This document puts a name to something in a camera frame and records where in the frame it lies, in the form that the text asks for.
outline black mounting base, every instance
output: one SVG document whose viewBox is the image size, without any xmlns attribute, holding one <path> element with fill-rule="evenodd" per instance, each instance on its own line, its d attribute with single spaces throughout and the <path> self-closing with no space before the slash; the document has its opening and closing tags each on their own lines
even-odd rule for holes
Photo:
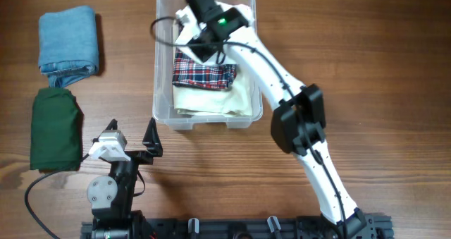
<svg viewBox="0 0 451 239">
<path fill-rule="evenodd" d="M 366 227 L 348 239 L 393 239 L 393 225 L 389 216 L 365 214 Z M 329 239 L 321 232 L 324 221 L 319 216 L 299 216 L 296 219 L 279 219 L 283 239 Z M 147 219 L 158 239 L 190 239 L 188 221 L 177 219 Z M 198 239 L 233 239 L 233 227 L 247 228 L 253 239 L 274 239 L 266 219 L 255 220 L 206 220 L 199 222 Z M 82 225 L 80 239 L 91 239 L 92 224 Z"/>
</svg>

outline green light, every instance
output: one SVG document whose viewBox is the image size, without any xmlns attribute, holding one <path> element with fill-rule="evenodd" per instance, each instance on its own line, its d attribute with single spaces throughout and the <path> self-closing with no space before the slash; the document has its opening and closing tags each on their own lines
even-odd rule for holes
<svg viewBox="0 0 451 239">
<path fill-rule="evenodd" d="M 227 20 L 225 20 L 225 18 L 220 18 L 218 20 L 218 23 L 219 23 L 219 25 L 225 25 L 225 24 L 227 24 Z"/>
</svg>

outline blue folded cloth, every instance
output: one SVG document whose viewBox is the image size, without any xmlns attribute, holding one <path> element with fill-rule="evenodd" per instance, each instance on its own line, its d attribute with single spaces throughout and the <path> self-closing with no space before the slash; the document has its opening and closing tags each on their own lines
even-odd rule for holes
<svg viewBox="0 0 451 239">
<path fill-rule="evenodd" d="M 66 87 L 99 71 L 95 13 L 78 6 L 39 19 L 39 69 L 50 87 Z"/>
</svg>

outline storage box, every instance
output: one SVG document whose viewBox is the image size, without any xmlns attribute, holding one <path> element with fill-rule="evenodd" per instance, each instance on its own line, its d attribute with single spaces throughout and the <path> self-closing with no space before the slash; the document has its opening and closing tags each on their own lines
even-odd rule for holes
<svg viewBox="0 0 451 239">
<path fill-rule="evenodd" d="M 252 8 L 257 20 L 255 0 L 217 0 L 227 4 L 245 4 Z M 175 12 L 186 7 L 185 0 L 156 0 L 156 17 L 175 16 Z M 173 25 L 169 20 L 156 24 L 155 34 L 161 39 L 173 41 Z M 252 116 L 189 116 L 179 115 L 174 109 L 173 101 L 173 48 L 156 42 L 155 44 L 155 78 L 154 78 L 154 108 L 156 122 L 165 123 L 174 130 L 191 130 L 195 123 L 226 123 L 228 128 L 248 128 L 253 121 L 263 115 L 261 92 L 253 81 L 249 83 L 252 90 Z"/>
</svg>

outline wooden table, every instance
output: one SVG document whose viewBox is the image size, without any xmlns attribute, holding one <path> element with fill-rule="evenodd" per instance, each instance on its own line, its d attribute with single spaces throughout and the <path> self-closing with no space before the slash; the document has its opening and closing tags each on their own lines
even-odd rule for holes
<svg viewBox="0 0 451 239">
<path fill-rule="evenodd" d="M 48 238 L 28 214 L 38 18 L 90 5 L 101 16 L 102 72 L 68 87 L 85 114 L 84 150 L 112 118 L 140 149 L 152 116 L 155 0 L 0 0 L 0 238 Z M 396 238 L 451 237 L 451 0 L 257 0 L 259 36 L 276 58 L 325 95 L 335 166 L 366 212 L 393 217 Z M 158 125 L 163 158 L 142 166 L 134 201 L 148 218 L 317 215 L 299 164 L 269 134 L 271 110 L 244 130 L 223 124 L 176 132 Z M 92 218 L 87 184 L 109 165 L 41 182 L 31 205 L 62 238 Z"/>
</svg>

